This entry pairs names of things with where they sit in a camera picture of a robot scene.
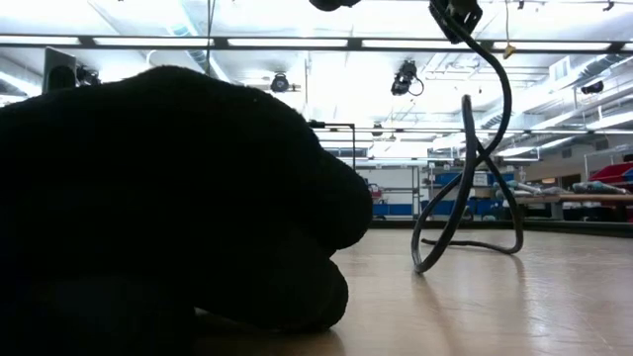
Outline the black cord spool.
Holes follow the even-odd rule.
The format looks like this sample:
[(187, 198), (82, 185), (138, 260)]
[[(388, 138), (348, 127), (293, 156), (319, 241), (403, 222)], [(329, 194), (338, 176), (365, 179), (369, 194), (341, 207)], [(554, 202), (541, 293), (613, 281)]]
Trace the black cord spool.
[(317, 9), (324, 12), (332, 12), (341, 7), (351, 8), (361, 0), (309, 0)]

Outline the yellow hanging tag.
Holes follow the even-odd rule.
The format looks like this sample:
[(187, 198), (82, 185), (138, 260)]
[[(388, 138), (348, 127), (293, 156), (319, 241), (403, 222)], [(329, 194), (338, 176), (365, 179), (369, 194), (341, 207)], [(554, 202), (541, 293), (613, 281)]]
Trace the yellow hanging tag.
[(505, 10), (504, 32), (505, 32), (505, 47), (503, 50), (503, 59), (509, 59), (515, 52), (516, 47), (511, 44), (510, 31), (509, 31), (509, 0), (503, 0)]

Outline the grey metal shelf rack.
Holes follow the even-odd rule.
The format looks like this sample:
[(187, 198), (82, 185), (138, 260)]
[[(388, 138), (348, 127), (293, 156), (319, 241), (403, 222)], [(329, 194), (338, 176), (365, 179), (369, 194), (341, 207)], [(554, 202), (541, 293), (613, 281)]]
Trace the grey metal shelf rack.
[[(410, 203), (412, 204), (411, 217), (413, 219), (417, 219), (419, 215), (422, 213), (422, 211), (428, 206), (430, 201), (433, 198), (435, 198), (437, 195), (439, 195), (441, 191), (446, 187), (446, 186), (441, 187), (434, 183), (435, 175), (437, 173), (444, 173), (444, 172), (462, 172), (462, 167), (451, 165), (448, 163), (440, 164), (440, 163), (435, 163), (435, 162), (427, 162), (425, 165), (415, 166), (414, 168), (411, 169), (411, 173), (410, 173), (411, 202)], [(488, 183), (488, 174), (490, 172), (491, 171), (486, 166), (484, 166), (483, 168), (478, 168), (476, 170), (473, 183), (468, 193), (467, 201), (469, 199), (475, 199), (475, 200), (490, 199), (490, 200), (500, 200), (502, 202), (502, 205), (505, 203), (504, 198), (497, 197), (496, 183), (494, 183), (494, 185), (490, 185)], [(454, 206), (453, 211), (455, 210), (455, 207), (456, 207), (458, 189), (459, 189), (459, 186), (452, 188), (443, 198), (440, 199), (440, 201), (443, 201), (443, 200), (454, 201), (455, 206)], [(501, 208), (502, 205), (493, 208), (490, 212), (487, 213), (487, 215), (492, 215), (493, 210)], [(432, 214), (433, 208), (431, 209), (431, 213), (428, 217), (430, 221), (447, 220), (449, 216), (453, 213), (452, 211), (452, 213), (449, 216), (435, 216)], [(483, 216), (474, 215), (475, 220), (481, 220), (482, 218)]]

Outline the grey wrapped bundle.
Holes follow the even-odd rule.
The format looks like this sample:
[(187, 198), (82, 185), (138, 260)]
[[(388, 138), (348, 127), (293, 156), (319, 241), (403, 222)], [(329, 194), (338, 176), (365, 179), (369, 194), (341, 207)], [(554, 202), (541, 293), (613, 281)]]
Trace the grey wrapped bundle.
[(560, 187), (541, 187), (520, 183), (514, 180), (506, 181), (509, 192), (515, 197), (550, 196), (570, 194), (570, 191)]
[(574, 183), (572, 190), (576, 194), (628, 195), (629, 191), (599, 181)]

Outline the red and blue box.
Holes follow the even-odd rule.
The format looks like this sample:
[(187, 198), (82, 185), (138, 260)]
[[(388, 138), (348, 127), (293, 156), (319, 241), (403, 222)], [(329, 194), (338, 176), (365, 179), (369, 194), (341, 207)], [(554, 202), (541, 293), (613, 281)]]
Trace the red and blue box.
[(589, 176), (590, 181), (598, 181), (633, 194), (633, 162), (612, 164)]

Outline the wooden workbench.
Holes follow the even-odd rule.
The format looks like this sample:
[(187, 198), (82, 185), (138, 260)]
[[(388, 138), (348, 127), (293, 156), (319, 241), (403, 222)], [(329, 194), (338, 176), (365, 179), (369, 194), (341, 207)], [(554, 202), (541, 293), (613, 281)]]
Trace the wooden workbench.
[(538, 195), (531, 197), (519, 197), (518, 205), (549, 204), (551, 218), (562, 221), (564, 219), (564, 203), (608, 203), (616, 208), (618, 217), (628, 221), (627, 208), (633, 206), (633, 195), (608, 195), (608, 194), (563, 194), (563, 195)]

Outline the black fabric bundle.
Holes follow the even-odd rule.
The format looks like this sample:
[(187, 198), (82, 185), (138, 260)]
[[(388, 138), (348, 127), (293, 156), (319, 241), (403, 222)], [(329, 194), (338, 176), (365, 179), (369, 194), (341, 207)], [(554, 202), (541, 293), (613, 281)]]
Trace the black fabric bundle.
[(294, 109), (177, 66), (0, 109), (2, 290), (129, 276), (264, 329), (345, 313), (364, 180)]

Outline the LED light bar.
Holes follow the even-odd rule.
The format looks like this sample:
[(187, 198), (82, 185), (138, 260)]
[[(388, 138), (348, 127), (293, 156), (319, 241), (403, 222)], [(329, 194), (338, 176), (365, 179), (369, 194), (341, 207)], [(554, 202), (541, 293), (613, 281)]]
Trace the LED light bar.
[[(508, 45), (525, 54), (633, 54), (633, 41), (543, 41), (479, 40), (492, 53)], [(467, 52), (467, 44), (423, 38), (296, 38), (296, 37), (175, 37), (0, 34), (0, 47), (46, 47), (81, 49), (166, 49), (166, 50), (297, 50), (297, 51), (383, 51), (383, 52)]]

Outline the small black device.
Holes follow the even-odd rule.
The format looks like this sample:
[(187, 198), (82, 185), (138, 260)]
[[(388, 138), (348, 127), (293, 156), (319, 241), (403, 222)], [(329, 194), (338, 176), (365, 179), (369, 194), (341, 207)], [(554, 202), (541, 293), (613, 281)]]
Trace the small black device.
[(85, 65), (76, 67), (76, 82), (78, 86), (96, 86), (101, 84), (99, 72)]

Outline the grey box on stand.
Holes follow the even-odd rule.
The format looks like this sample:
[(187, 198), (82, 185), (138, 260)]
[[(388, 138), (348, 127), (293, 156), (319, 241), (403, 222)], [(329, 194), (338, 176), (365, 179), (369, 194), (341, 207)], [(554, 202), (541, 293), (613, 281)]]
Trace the grey box on stand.
[(76, 85), (76, 58), (48, 46), (45, 49), (43, 93)]

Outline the thin black frame stand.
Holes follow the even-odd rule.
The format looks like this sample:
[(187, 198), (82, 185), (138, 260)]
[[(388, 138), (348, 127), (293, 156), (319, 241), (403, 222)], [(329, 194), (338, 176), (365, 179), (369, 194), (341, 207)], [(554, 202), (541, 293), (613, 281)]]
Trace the thin black frame stand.
[(352, 142), (352, 168), (356, 169), (357, 163), (357, 145), (356, 145), (356, 126), (351, 123), (327, 123), (316, 120), (308, 120), (308, 125), (313, 130), (328, 131), (331, 133), (342, 132), (348, 129), (351, 132)]

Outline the black aluminium table frame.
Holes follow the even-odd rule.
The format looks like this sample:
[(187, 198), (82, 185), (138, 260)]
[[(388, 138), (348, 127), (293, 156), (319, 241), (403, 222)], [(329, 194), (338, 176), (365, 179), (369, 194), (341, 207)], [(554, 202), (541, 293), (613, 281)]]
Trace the black aluminium table frame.
[[(372, 221), (370, 228), (413, 230), (414, 221)], [(567, 222), (535, 220), (524, 221), (524, 231), (544, 231), (568, 234), (584, 234), (619, 238), (633, 238), (633, 223), (628, 222)], [(461, 229), (513, 229), (509, 221), (460, 222)]]

